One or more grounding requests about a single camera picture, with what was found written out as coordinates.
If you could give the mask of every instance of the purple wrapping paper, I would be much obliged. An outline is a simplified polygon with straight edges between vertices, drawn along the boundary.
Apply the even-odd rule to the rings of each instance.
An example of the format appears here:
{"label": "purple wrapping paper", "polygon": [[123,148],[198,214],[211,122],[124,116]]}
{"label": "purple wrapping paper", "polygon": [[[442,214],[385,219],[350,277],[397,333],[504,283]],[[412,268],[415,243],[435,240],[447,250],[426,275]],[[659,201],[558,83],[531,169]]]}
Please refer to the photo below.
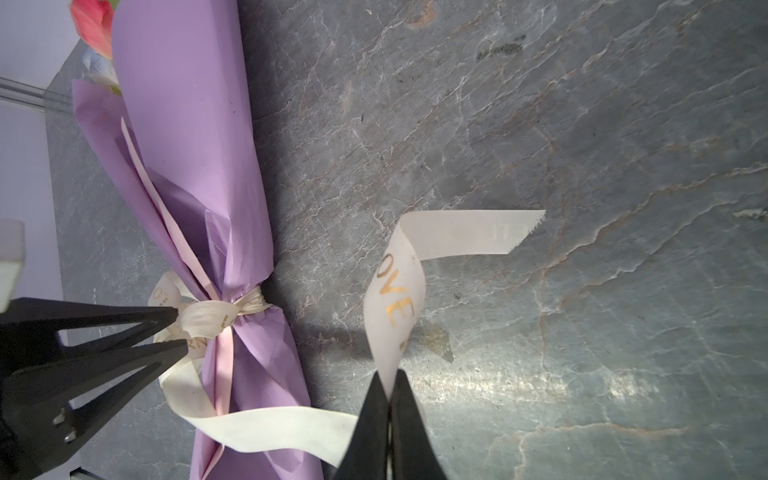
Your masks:
{"label": "purple wrapping paper", "polygon": [[[273,270],[273,245],[256,151],[236,0],[122,0],[113,52],[123,97],[74,81],[75,117],[104,169],[168,262],[198,298],[128,156],[126,118],[151,180],[222,300],[235,300]],[[230,412],[309,406],[293,335],[273,306],[241,316],[234,341]],[[203,364],[213,401],[214,342]],[[190,478],[200,480],[218,444],[195,435]],[[296,450],[224,449],[210,480],[319,479],[319,460]]]}

